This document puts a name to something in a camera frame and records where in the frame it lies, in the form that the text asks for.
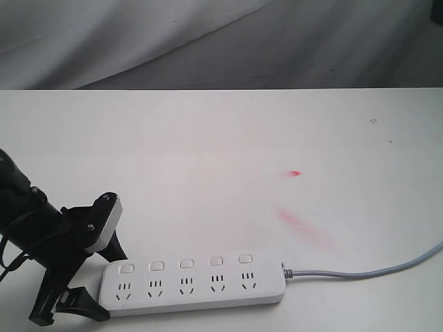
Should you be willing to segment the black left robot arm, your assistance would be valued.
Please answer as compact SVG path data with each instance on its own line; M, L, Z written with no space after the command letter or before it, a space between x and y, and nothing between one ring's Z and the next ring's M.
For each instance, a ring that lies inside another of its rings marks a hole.
M1 276L28 260L45 269L28 317L31 322L52 325L54 313L80 315L97 322L110 318L85 287L69 288L69 283L95 253L108 262L126 259L116 234L122 211L114 192L100 195L90 206L57 210L13 159L1 152L1 248L13 243L21 250L9 264L1 264Z

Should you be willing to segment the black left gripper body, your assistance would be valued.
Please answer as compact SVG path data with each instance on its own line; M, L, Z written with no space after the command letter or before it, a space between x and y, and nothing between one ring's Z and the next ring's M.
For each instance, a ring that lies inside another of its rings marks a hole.
M41 207L28 216L28 255L46 272L28 319L39 325L53 323L53 311L69 282L91 254L81 246L80 228L88 207Z

